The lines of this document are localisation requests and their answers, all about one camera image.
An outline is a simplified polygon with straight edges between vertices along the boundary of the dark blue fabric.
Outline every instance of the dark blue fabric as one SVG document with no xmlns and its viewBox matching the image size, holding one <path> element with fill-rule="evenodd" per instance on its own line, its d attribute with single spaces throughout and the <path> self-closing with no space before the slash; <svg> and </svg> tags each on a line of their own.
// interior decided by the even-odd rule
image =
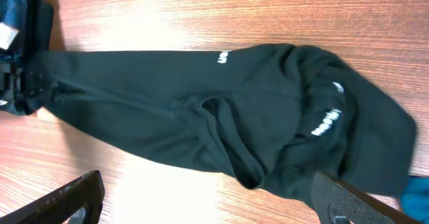
<svg viewBox="0 0 429 224">
<path fill-rule="evenodd" d="M 429 224 L 429 177 L 411 176 L 400 203 L 405 214 Z"/>
<path fill-rule="evenodd" d="M 25 17 L 27 15 L 27 0 L 0 0 L 0 21 L 19 30 L 18 39 L 25 32 Z M 1 52 L 0 60 L 19 61 L 22 49 L 16 47 L 9 52 Z"/>
</svg>

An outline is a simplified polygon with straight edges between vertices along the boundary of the white label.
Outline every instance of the white label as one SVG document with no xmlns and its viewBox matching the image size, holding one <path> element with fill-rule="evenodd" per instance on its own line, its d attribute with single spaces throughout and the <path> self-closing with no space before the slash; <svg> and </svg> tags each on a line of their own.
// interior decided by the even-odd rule
<svg viewBox="0 0 429 224">
<path fill-rule="evenodd" d="M 0 23 L 0 48 L 7 50 L 15 39 L 19 30 L 14 27 L 5 25 L 3 22 Z"/>
</svg>

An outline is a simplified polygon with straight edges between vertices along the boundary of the black plastic object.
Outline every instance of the black plastic object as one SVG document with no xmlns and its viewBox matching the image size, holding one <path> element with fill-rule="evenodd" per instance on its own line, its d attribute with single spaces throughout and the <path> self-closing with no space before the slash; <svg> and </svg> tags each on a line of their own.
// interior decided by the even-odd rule
<svg viewBox="0 0 429 224">
<path fill-rule="evenodd" d="M 2 218 L 0 224 L 98 223 L 105 188 L 101 174 L 93 170 L 46 196 Z"/>
<path fill-rule="evenodd" d="M 317 172 L 311 196 L 321 224 L 420 223 L 333 176 Z"/>
<path fill-rule="evenodd" d="M 23 68 L 17 68 L 14 63 L 0 61 L 0 95 L 4 104 L 24 99 Z"/>
</svg>

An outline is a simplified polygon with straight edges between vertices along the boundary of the wood grain surface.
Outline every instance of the wood grain surface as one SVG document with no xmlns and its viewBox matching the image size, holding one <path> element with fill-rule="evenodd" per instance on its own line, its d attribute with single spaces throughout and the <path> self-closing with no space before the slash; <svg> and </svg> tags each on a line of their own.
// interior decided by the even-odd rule
<svg viewBox="0 0 429 224">
<path fill-rule="evenodd" d="M 410 172 L 429 175 L 429 0 L 48 1 L 56 8 L 54 50 L 233 50 L 287 42 L 337 53 L 416 119 Z M 45 110 L 0 113 L 0 216 L 94 169 L 107 191 L 101 223 L 318 223 L 298 201 L 245 190 L 222 174 L 137 158 Z"/>
</svg>

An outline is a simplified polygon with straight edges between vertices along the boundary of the black fabric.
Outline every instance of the black fabric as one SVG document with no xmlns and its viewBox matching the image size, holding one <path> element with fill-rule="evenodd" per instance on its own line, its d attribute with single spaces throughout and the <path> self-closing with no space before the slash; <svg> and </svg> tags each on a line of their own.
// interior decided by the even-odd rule
<svg viewBox="0 0 429 224">
<path fill-rule="evenodd" d="M 375 194 L 406 185 L 413 119 L 316 47 L 40 52 L 28 69 L 49 78 L 35 108 L 149 160 L 310 206 L 317 170 Z"/>
</svg>

